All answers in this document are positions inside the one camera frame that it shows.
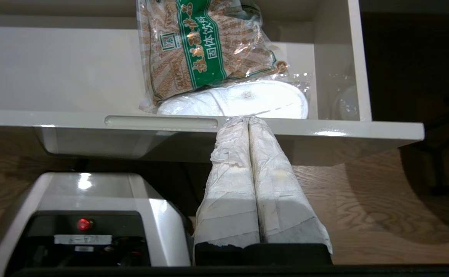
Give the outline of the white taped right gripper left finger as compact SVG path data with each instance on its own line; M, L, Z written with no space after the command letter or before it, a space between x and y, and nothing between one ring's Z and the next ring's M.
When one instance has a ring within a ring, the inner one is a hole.
M210 161L205 194L195 215L193 263L241 265L244 249L260 243L247 118L232 117L223 124Z

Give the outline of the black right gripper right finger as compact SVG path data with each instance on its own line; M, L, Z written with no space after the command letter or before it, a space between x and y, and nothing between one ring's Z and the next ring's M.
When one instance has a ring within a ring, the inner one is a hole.
M267 266L330 266L332 243L267 123L249 120L251 166L261 244L248 247Z

